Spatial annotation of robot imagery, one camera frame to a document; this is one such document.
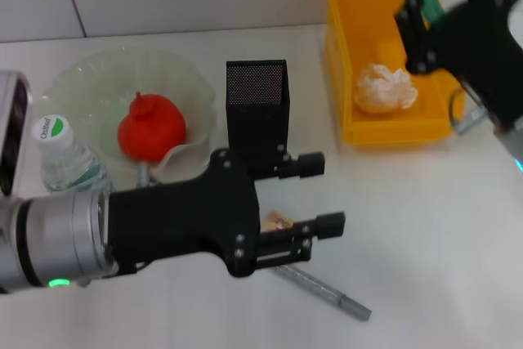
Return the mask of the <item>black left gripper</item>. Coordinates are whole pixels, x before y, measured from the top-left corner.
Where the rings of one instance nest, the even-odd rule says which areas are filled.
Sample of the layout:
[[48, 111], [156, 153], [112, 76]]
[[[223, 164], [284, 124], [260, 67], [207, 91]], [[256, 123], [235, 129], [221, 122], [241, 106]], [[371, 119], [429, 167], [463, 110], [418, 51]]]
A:
[[235, 278], [257, 268], [260, 208], [238, 155], [215, 150], [199, 176], [108, 198], [108, 245], [120, 265], [212, 253]]

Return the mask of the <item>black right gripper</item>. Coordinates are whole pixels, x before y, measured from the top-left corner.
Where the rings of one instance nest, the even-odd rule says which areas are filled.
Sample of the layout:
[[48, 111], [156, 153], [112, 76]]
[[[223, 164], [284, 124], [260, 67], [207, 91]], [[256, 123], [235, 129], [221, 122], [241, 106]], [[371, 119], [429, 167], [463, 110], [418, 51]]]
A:
[[465, 0], [427, 31], [423, 0], [404, 0], [394, 16], [405, 49], [405, 68], [428, 74], [434, 67], [465, 82], [502, 129], [523, 117], [523, 47], [508, 26], [519, 0]]

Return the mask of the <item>white paper ball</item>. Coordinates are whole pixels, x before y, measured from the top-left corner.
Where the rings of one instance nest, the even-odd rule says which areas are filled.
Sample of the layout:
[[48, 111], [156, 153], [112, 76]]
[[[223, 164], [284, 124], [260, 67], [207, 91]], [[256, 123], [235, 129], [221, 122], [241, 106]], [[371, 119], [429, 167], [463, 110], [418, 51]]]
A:
[[355, 103], [369, 114], [389, 114], [409, 109], [418, 99], [418, 89], [409, 73], [390, 71], [371, 63], [356, 81]]

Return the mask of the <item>clear green-label water bottle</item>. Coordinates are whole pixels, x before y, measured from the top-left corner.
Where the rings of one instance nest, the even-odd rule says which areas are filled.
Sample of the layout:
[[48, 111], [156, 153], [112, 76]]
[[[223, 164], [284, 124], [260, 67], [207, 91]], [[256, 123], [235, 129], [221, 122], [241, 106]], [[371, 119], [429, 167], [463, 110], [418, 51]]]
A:
[[41, 154], [41, 178], [51, 193], [67, 190], [113, 189], [104, 164], [84, 142], [75, 138], [68, 120], [51, 114], [32, 128]]

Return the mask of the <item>small tan eraser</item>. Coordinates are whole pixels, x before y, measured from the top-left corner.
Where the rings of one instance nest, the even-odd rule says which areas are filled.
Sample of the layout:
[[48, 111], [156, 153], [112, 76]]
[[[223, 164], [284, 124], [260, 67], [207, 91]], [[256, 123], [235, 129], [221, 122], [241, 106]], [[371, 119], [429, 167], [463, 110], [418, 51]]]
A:
[[261, 220], [261, 232], [287, 230], [292, 228], [294, 222], [284, 215], [271, 211]]

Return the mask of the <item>grey marker pen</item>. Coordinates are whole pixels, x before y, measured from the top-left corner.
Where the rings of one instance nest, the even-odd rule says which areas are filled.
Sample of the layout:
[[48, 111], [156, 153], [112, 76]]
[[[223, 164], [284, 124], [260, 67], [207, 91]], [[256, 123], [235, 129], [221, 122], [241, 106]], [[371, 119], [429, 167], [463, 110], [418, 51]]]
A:
[[273, 272], [359, 321], [367, 322], [372, 315], [370, 309], [342, 291], [295, 266], [277, 266], [273, 268]]

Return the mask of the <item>black mesh pen holder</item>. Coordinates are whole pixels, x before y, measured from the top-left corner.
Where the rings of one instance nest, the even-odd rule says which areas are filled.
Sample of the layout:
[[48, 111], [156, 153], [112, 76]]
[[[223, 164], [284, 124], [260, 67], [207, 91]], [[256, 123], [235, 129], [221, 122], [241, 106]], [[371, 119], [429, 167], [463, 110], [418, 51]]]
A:
[[284, 161], [289, 112], [285, 60], [233, 60], [226, 63], [229, 147], [250, 170], [271, 170]]

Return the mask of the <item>pale green glass fruit plate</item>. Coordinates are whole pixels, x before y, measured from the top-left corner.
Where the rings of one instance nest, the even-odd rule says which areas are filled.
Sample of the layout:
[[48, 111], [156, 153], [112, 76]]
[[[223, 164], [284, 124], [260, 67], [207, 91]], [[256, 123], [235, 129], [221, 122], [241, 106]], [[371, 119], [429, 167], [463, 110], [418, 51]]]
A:
[[121, 47], [89, 56], [54, 79], [34, 113], [65, 117], [74, 135], [96, 152], [115, 186], [128, 189], [136, 184], [137, 165], [120, 150], [117, 129], [138, 92], [168, 98], [187, 127], [186, 140], [150, 169], [152, 177], [170, 182], [198, 176], [210, 156], [216, 95], [194, 64], [173, 52]]

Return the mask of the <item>yellow plastic bin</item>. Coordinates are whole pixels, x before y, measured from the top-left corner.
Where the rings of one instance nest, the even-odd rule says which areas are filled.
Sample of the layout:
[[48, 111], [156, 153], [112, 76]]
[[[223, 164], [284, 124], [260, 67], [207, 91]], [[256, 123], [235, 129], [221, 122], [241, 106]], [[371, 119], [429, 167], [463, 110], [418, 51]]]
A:
[[325, 58], [342, 139], [352, 145], [405, 145], [450, 136], [449, 115], [460, 118], [464, 95], [452, 101], [458, 81], [444, 70], [415, 76], [418, 99], [407, 110], [368, 114], [354, 102], [356, 81], [371, 63], [395, 71], [405, 67], [405, 50], [394, 14], [404, 0], [328, 0]]

